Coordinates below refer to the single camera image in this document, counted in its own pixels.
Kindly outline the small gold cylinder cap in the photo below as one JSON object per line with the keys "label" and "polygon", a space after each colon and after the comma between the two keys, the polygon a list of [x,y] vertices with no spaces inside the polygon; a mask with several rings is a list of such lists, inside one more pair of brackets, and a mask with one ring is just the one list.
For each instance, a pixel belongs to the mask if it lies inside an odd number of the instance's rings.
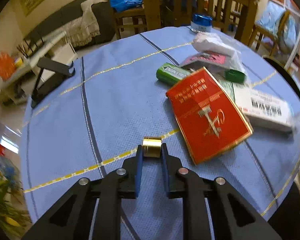
{"label": "small gold cylinder cap", "polygon": [[160,158],[161,137],[144,137],[142,141],[143,156],[145,158]]}

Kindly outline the blue checked tablecloth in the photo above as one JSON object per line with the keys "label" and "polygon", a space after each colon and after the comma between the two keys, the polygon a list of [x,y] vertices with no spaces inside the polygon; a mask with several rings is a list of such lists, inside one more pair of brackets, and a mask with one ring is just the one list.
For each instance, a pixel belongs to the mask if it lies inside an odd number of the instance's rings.
{"label": "blue checked tablecloth", "polygon": [[283,239],[300,239],[294,178],[298,135],[254,127],[234,149],[194,165],[156,78],[164,63],[196,53],[194,33],[166,27],[124,38],[79,57],[75,75],[37,107],[27,107],[19,153],[27,208],[34,225],[80,178],[100,179],[160,135],[170,154],[200,176],[223,176]]}

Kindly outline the red cigarette box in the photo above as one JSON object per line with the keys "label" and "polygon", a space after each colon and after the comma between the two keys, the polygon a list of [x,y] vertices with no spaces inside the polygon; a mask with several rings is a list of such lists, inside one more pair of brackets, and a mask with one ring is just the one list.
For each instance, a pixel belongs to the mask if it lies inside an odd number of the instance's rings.
{"label": "red cigarette box", "polygon": [[176,83],[166,96],[195,164],[236,147],[253,134],[250,122],[206,68]]}

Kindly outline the white green medicine box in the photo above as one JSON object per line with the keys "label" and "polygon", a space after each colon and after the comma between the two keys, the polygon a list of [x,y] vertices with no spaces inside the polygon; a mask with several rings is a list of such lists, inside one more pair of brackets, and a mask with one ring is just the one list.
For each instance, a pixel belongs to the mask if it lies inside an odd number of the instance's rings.
{"label": "white green medicine box", "polygon": [[252,125],[287,133],[293,130],[292,111],[284,100],[230,81],[219,83]]}

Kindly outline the green bottle cap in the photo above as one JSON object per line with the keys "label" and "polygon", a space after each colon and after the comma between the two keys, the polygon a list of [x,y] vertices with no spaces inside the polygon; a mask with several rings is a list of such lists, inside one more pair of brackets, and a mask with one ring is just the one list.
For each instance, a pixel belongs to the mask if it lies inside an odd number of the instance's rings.
{"label": "green bottle cap", "polygon": [[229,69],[224,71],[224,78],[230,82],[243,84],[246,80],[246,75],[243,72],[235,69]]}

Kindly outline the black phone stand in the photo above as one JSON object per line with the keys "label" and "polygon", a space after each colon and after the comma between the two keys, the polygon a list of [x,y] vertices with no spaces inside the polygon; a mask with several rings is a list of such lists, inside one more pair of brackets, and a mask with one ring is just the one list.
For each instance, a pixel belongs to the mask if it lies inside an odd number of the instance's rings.
{"label": "black phone stand", "polygon": [[[31,94],[31,108],[34,109],[41,101],[49,95],[53,90],[59,87],[66,79],[75,75],[73,68],[74,62],[71,64],[63,64],[51,59],[42,57],[39,59],[37,66],[40,68],[39,75]],[[53,74],[39,85],[44,70],[49,70]]]}

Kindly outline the green gum pack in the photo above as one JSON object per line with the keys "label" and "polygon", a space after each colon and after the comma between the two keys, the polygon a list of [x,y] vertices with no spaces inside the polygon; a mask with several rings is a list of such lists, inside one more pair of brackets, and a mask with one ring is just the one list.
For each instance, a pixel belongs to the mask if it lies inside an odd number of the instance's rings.
{"label": "green gum pack", "polygon": [[159,81],[172,86],[189,75],[188,70],[169,63],[163,64],[156,71],[156,77]]}

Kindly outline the pink patterned packet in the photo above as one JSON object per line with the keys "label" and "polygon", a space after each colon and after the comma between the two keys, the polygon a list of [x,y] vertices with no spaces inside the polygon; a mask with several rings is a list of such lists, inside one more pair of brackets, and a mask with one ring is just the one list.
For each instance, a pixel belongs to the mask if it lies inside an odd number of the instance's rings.
{"label": "pink patterned packet", "polygon": [[221,68],[230,67],[230,57],[213,51],[204,51],[189,56],[179,65],[179,67],[191,72],[197,71],[203,67],[206,69],[217,68],[217,70],[219,70]]}

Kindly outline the orange plastic bag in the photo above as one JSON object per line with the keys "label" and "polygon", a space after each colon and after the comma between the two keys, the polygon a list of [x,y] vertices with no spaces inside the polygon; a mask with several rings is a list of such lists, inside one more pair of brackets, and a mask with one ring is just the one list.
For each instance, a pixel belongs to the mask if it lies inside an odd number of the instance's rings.
{"label": "orange plastic bag", "polygon": [[0,77],[3,81],[8,80],[16,71],[14,60],[4,51],[0,52]]}

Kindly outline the white plastic bag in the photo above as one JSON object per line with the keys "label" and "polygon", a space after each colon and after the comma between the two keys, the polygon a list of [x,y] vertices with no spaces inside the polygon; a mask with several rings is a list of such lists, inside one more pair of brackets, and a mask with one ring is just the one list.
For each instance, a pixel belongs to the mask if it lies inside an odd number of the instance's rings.
{"label": "white plastic bag", "polygon": [[235,42],[229,38],[220,37],[217,33],[198,33],[192,46],[203,55],[210,54],[212,62],[223,69],[236,70],[244,74],[243,82],[249,80],[247,71],[243,67],[242,53],[234,47]]}

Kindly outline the right side wooden chair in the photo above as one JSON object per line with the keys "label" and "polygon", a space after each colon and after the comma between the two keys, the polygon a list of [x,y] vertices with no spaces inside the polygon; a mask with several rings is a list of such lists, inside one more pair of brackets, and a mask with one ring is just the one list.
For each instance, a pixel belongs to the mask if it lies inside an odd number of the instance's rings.
{"label": "right side wooden chair", "polygon": [[261,17],[254,23],[248,46],[251,47],[256,42],[255,51],[258,51],[260,45],[264,44],[262,38],[268,37],[273,42],[269,56],[273,56],[279,48],[280,36],[289,16],[290,11],[288,9],[269,1]]}

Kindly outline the wooden chair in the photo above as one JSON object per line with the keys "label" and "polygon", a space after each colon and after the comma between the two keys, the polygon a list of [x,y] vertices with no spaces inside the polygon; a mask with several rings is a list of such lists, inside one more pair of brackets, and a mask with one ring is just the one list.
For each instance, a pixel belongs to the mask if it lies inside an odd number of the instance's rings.
{"label": "wooden chair", "polygon": [[256,42],[255,51],[258,51],[260,45],[264,44],[262,38],[268,37],[273,42],[269,56],[273,56],[279,48],[280,36],[289,16],[290,11],[288,9],[269,1],[261,17],[254,23],[248,46],[251,47]]}
{"label": "wooden chair", "polygon": [[122,12],[118,12],[113,8],[113,13],[115,33],[118,40],[121,39],[121,32],[125,31],[125,29],[133,28],[134,34],[139,34],[141,29],[143,29],[143,31],[147,31],[146,16],[143,5],[138,5],[137,7],[133,7]]}
{"label": "wooden chair", "polygon": [[[228,31],[233,0],[172,0],[172,11],[168,13],[171,24],[175,27],[190,24],[194,13],[212,17],[212,25],[222,32]],[[160,29],[161,0],[143,0],[148,30]]]}

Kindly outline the far wooden chair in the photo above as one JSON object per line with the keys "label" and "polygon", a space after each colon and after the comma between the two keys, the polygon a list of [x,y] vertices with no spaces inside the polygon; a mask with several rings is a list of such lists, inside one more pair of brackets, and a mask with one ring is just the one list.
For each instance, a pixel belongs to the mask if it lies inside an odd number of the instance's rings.
{"label": "far wooden chair", "polygon": [[139,34],[141,29],[143,29],[143,31],[147,31],[146,16],[143,5],[138,5],[137,7],[133,7],[122,12],[118,12],[113,8],[113,13],[115,33],[118,40],[121,39],[121,32],[125,31],[125,29],[133,28],[134,34]]}

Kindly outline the wooden dining table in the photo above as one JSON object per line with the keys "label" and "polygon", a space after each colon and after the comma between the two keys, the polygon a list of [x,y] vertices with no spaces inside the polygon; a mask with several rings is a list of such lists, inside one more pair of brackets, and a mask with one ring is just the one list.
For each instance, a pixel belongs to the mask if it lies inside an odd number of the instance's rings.
{"label": "wooden dining table", "polygon": [[238,20],[235,39],[247,45],[253,31],[258,0],[217,0],[213,7],[213,26],[226,32]]}

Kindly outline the near wooden chair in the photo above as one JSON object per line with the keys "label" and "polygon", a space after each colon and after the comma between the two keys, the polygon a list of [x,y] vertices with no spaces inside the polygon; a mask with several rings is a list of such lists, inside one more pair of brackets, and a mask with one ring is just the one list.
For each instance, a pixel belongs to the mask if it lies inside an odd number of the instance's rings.
{"label": "near wooden chair", "polygon": [[[194,13],[212,17],[212,25],[222,32],[228,31],[233,0],[172,0],[172,11],[168,13],[171,24],[175,27],[190,24]],[[148,30],[160,29],[161,0],[143,0]]]}

